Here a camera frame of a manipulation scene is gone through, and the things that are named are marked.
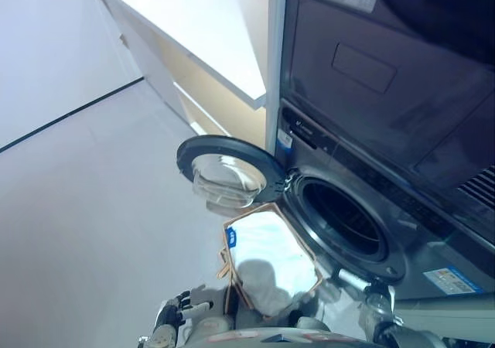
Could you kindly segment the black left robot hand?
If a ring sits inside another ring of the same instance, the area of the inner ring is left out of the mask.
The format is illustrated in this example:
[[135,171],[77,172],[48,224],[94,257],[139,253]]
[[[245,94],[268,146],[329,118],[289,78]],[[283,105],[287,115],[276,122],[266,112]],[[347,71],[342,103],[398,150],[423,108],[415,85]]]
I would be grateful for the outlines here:
[[210,311],[213,306],[214,303],[211,300],[194,305],[191,302],[191,291],[186,290],[165,303],[156,318],[155,326],[180,327],[186,320],[201,316]]

